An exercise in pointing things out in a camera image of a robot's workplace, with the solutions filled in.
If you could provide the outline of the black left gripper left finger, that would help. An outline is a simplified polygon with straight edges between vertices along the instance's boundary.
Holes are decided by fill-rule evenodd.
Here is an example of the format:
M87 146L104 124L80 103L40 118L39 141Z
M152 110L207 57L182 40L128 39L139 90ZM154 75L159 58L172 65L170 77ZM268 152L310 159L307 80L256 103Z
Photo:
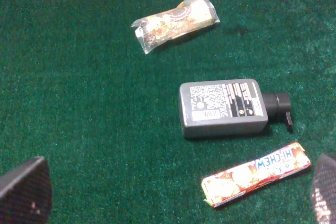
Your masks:
M35 156L1 176L1 223L47 223L53 203L48 161Z

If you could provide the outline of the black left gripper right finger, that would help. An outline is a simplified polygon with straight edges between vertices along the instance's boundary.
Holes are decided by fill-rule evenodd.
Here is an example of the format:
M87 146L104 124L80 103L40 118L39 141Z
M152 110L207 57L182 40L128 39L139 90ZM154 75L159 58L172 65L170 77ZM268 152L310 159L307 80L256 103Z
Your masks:
M318 158L310 201L317 223L335 223L335 156L323 153Z

